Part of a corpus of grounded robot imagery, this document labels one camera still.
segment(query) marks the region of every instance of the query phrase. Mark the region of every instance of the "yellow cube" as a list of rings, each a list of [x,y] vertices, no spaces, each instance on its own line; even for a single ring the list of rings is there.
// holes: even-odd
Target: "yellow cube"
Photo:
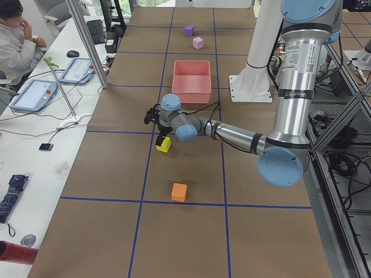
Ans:
[[[162,144],[160,147],[156,145],[156,149],[157,151],[168,152],[171,145],[172,145],[172,142],[170,140],[170,137],[166,136],[165,139],[162,141]]]
[[[172,190],[172,200],[178,202],[185,202],[187,195],[187,185],[174,183]]]

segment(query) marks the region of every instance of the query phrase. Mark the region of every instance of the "orange cube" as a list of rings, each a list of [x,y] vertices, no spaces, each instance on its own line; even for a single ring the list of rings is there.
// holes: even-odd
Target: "orange cube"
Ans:
[[[174,183],[172,190],[172,200],[178,202],[185,202],[187,195],[187,185]]]

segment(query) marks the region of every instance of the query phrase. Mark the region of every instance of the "keyboard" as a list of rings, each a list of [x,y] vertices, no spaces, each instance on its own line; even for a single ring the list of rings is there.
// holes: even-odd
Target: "keyboard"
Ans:
[[[86,22],[86,25],[88,27],[90,35],[92,36],[93,43],[95,45],[104,43],[104,30],[102,21],[99,19],[89,20]]]

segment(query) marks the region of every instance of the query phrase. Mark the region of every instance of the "tablet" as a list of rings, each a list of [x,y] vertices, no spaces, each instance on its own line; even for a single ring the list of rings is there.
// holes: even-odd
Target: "tablet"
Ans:
[[[59,81],[68,84],[86,84],[94,73],[90,59],[73,58],[66,70],[63,72]]]
[[[9,106],[11,109],[36,112],[41,110],[57,92],[57,82],[34,79]]]

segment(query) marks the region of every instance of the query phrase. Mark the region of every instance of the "window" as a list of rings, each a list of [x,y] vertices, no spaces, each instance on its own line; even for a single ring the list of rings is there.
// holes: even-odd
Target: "window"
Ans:
[[[156,7],[157,5],[163,4],[165,2],[171,2],[171,0],[137,0],[136,1],[138,6],[142,7]],[[122,15],[126,18],[130,18],[132,16],[131,11],[130,11],[130,5],[129,5],[129,0],[120,0],[120,7],[122,10]],[[89,12],[92,16],[101,16],[102,11],[100,8],[100,1],[99,0],[92,0],[92,7],[89,8]]]

